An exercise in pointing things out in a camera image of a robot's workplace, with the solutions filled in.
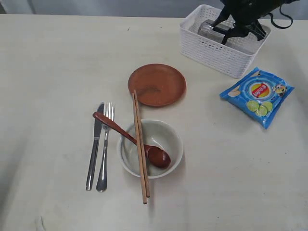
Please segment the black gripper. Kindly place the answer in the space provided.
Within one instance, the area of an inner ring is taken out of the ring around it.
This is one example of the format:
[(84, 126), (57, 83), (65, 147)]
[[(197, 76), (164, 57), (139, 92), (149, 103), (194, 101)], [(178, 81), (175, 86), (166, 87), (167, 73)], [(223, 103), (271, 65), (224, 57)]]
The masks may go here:
[(225, 45), (227, 40), (234, 37), (244, 38), (249, 33), (258, 39), (265, 38), (266, 32), (259, 23), (259, 18), (266, 15), (270, 16), (271, 23), (278, 29), (287, 29), (288, 26), (279, 26), (274, 23), (273, 10), (288, 4), (287, 0), (223, 0), (224, 8), (221, 10), (217, 19), (213, 22), (215, 28), (220, 23), (228, 20), (231, 16), (234, 19), (233, 28), (229, 29), (221, 44)]

